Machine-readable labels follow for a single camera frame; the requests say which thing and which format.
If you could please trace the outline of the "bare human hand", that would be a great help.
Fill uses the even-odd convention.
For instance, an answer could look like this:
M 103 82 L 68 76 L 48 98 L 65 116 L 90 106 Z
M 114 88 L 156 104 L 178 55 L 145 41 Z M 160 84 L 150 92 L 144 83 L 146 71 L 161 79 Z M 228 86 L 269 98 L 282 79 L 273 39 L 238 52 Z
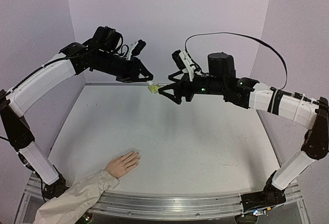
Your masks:
M 113 177 L 119 179 L 139 165 L 140 154 L 131 151 L 110 161 L 105 170 Z

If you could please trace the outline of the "beige sleeved forearm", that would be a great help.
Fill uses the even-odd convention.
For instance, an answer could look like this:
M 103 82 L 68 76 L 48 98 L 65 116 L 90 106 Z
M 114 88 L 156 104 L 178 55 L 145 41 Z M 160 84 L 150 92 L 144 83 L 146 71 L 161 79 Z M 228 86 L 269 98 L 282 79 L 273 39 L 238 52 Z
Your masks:
M 36 212 L 34 223 L 76 223 L 97 203 L 103 192 L 118 184 L 119 180 L 106 170 L 87 176 L 58 198 L 43 204 Z

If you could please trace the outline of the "yellow nail polish bottle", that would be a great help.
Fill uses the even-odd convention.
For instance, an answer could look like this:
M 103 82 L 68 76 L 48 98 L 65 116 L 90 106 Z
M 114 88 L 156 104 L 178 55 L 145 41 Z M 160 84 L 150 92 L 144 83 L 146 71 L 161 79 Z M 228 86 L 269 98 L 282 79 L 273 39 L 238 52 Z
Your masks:
M 151 94 L 156 94 L 158 93 L 159 89 L 161 88 L 161 86 L 157 83 L 152 83 L 150 85 L 148 85 L 148 90 L 150 91 Z

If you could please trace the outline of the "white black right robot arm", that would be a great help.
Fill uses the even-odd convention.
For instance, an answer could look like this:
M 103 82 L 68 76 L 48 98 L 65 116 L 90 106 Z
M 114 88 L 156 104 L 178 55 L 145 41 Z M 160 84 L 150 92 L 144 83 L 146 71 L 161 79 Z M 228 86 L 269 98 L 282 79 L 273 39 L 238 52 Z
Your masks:
M 233 56 L 223 52 L 208 55 L 209 73 L 201 75 L 196 74 L 195 64 L 186 51 L 178 50 L 172 58 L 179 71 L 168 77 L 172 84 L 158 92 L 176 104 L 180 104 L 183 98 L 192 101 L 195 94 L 220 95 L 225 102 L 266 111 L 307 129 L 300 150 L 272 173 L 263 190 L 241 195 L 243 213 L 257 215 L 262 210 L 285 203 L 288 185 L 309 165 L 328 154 L 328 100 L 285 92 L 250 78 L 239 79 Z

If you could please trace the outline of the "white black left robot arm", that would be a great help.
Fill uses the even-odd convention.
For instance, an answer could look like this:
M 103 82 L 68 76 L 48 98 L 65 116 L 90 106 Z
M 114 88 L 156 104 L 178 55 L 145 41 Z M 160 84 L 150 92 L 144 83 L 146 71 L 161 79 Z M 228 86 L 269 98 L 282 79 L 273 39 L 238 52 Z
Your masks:
M 121 83 L 152 81 L 153 75 L 138 58 L 145 46 L 142 39 L 127 45 L 116 29 L 100 26 L 90 39 L 70 43 L 9 90 L 1 90 L 4 139 L 23 165 L 39 178 L 44 200 L 55 198 L 64 202 L 69 198 L 69 189 L 63 175 L 37 143 L 26 114 L 58 86 L 86 70 L 114 76 Z

